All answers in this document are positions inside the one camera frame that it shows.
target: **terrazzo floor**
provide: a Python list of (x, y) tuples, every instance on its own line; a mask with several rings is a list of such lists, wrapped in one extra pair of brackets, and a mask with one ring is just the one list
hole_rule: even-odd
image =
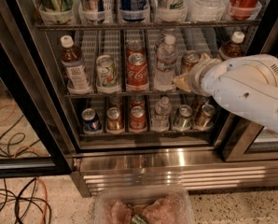
[[(94, 223), (95, 197), (82, 198), (69, 175), (40, 178), (46, 184), (52, 209), (50, 223)], [(9, 178), (7, 189), (18, 194), (31, 179)], [(43, 197), (39, 184), (35, 197)], [(190, 191), (189, 198), (196, 224), (278, 224), (278, 187)], [(41, 213), (31, 208), (23, 223), (40, 223), (40, 218)], [(0, 213), (0, 223), (15, 223), (15, 220), (14, 202), (10, 202)]]

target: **white bottle cap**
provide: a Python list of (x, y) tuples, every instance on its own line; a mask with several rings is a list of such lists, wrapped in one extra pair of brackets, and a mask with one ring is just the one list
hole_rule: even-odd
[(243, 39), (244, 39), (244, 33), (242, 32), (234, 32), (231, 37), (231, 41), (235, 43), (242, 43)]
[(74, 46), (74, 41), (70, 35), (62, 36), (61, 43), (64, 48), (71, 48)]
[(167, 45), (173, 45), (175, 43), (175, 40), (176, 40), (176, 38), (173, 35), (166, 35), (165, 36), (165, 43)]
[(169, 103), (169, 98), (167, 96), (163, 96), (160, 98), (160, 102), (167, 105)]

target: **tangled wires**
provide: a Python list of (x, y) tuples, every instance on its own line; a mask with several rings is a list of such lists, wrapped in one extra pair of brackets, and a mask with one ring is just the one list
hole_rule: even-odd
[[(41, 184), (44, 190), (45, 198), (35, 197), (35, 190), (37, 182)], [(23, 197), (23, 193), (33, 184), (32, 193), (30, 197)], [(4, 179), (4, 188), (0, 189), (0, 213), (5, 208), (7, 203), (14, 202), (14, 214), (15, 214), (15, 224), (22, 224), (23, 219), (27, 216), (28, 210), (30, 210), (33, 205), (41, 213), (40, 224), (51, 223), (51, 207), (48, 204), (48, 194), (45, 183), (39, 178), (33, 178), (29, 181), (24, 188), (20, 191), (18, 195), (15, 195), (12, 191), (7, 189), (7, 182)], [(25, 203), (24, 210), (21, 210), (21, 203)]]
[[(2, 110), (4, 108), (9, 108), (9, 107), (12, 107), (10, 113), (8, 114), (8, 116), (6, 118), (0, 120), (0, 124), (5, 122), (6, 120), (8, 120), (14, 114), (14, 111), (15, 111), (17, 105), (16, 104), (11, 104), (11, 105), (0, 106), (0, 110)], [(48, 156), (47, 153), (40, 152), (40, 151), (36, 150), (35, 148), (33, 148), (34, 145), (39, 143), (39, 140), (34, 141), (29, 146), (22, 146), (21, 143), (25, 139), (25, 136), (26, 136), (25, 133), (22, 133), (22, 132), (15, 133), (15, 134), (11, 135), (10, 138), (8, 139), (7, 143), (2, 143), (1, 142), (1, 140), (3, 138), (5, 138), (7, 136), (7, 134), (10, 133), (10, 131), (12, 129), (14, 129), (15, 126), (17, 126), (23, 118), (24, 118), (24, 115), (21, 115), (18, 118), (18, 120), (15, 121), (14, 124), (11, 125), (10, 128), (8, 128), (6, 131), (4, 131), (0, 135), (0, 157), (1, 158), (18, 158), (22, 154), (26, 154), (28, 152), (33, 153), (36, 156)], [(17, 145), (21, 145), (21, 146), (15, 152), (11, 153), (10, 148), (14, 147), (14, 146), (17, 146)]]

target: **beverage cooler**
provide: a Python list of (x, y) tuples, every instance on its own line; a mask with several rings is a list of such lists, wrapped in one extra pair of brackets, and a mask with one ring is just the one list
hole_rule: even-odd
[[(95, 1), (93, 6), (103, 8), (94, 11), (87, 0), (71, 0), (65, 11), (50, 11), (43, 1), (0, 0), (0, 113), (10, 115), (0, 119), (0, 177), (70, 174), (82, 196), (154, 184), (186, 189), (278, 185), (278, 133), (232, 114), (213, 97), (197, 95), (182, 76), (186, 51), (216, 61), (235, 31), (245, 35), (245, 56), (278, 58), (278, 0), (259, 0), (243, 20), (229, 15), (229, 0), (220, 0), (218, 9), (205, 15), (196, 0), (182, 0), (172, 10), (146, 0), (139, 11), (126, 9), (127, 0)], [(174, 82), (153, 69), (162, 31), (176, 38)], [(86, 89), (76, 89), (67, 78), (72, 74), (62, 63), (64, 35), (83, 52)], [(139, 85), (131, 82), (126, 59), (133, 41), (145, 48), (139, 51), (146, 81)], [(99, 61), (105, 58), (116, 71), (101, 81)], [(116, 83), (104, 85), (114, 78)], [(172, 105), (165, 127), (154, 120), (162, 97)], [(134, 103), (146, 116), (141, 128), (133, 125)], [(109, 115), (112, 105), (120, 111), (120, 123)], [(208, 109), (202, 111), (203, 105)], [(192, 111), (191, 118), (177, 120), (180, 107)], [(11, 136), (8, 129), (19, 117), (23, 124)], [(32, 137), (21, 141), (27, 130)]]

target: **white robotic arm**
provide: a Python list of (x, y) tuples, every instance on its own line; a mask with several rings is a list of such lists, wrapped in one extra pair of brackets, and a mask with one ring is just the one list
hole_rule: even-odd
[(192, 90), (245, 119), (278, 133), (278, 59), (271, 55), (196, 65), (189, 74)]

